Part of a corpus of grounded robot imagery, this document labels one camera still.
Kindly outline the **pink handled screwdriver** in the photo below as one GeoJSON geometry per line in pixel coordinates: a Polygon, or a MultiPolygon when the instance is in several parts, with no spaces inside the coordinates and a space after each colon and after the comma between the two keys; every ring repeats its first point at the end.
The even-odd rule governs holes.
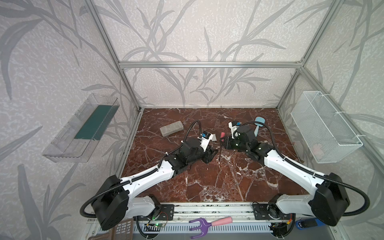
{"type": "Polygon", "coordinates": [[[219,160],[218,160],[219,162],[221,161],[221,157],[222,157],[222,148],[223,148],[225,137],[226,137],[226,133],[225,132],[221,132],[221,135],[220,135],[219,160]]]}

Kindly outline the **white remote control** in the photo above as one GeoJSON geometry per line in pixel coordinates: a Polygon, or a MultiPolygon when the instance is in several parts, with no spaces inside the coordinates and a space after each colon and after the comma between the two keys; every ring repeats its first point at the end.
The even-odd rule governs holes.
{"type": "Polygon", "coordinates": [[[216,142],[217,141],[216,134],[211,134],[210,139],[212,142],[216,142]]]}

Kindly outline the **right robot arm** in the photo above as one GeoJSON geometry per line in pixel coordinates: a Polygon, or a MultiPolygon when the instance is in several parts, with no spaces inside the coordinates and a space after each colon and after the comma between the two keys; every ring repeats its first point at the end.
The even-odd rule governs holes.
{"type": "Polygon", "coordinates": [[[262,166],[280,172],[307,191],[307,195],[277,195],[270,201],[273,213],[314,216],[328,226],[336,226],[350,200],[341,178],[313,171],[292,159],[281,157],[276,148],[260,143],[249,125],[237,121],[229,123],[231,135],[223,138],[227,150],[245,153],[262,166]]]}

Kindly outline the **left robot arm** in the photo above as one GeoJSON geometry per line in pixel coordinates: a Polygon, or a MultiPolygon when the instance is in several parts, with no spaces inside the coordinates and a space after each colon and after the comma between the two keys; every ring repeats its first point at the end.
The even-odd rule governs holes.
{"type": "Polygon", "coordinates": [[[125,218],[152,215],[160,203],[154,197],[140,197],[142,192],[180,175],[198,161],[209,164],[218,152],[210,144],[189,139],[147,170],[121,179],[110,176],[90,199],[94,210],[90,218],[96,218],[107,231],[125,218]]]}

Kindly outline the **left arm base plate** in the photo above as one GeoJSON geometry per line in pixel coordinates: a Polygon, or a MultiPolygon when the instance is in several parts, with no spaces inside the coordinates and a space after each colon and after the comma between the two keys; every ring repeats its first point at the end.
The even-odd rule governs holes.
{"type": "Polygon", "coordinates": [[[175,205],[162,204],[155,206],[155,209],[148,216],[138,216],[139,221],[171,221],[175,213],[175,205]]]}

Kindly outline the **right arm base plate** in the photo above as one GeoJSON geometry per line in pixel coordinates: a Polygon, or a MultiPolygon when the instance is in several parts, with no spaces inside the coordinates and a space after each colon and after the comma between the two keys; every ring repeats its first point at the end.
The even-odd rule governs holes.
{"type": "Polygon", "coordinates": [[[253,202],[252,209],[255,220],[287,222],[292,218],[291,214],[284,214],[274,203],[253,202]]]}

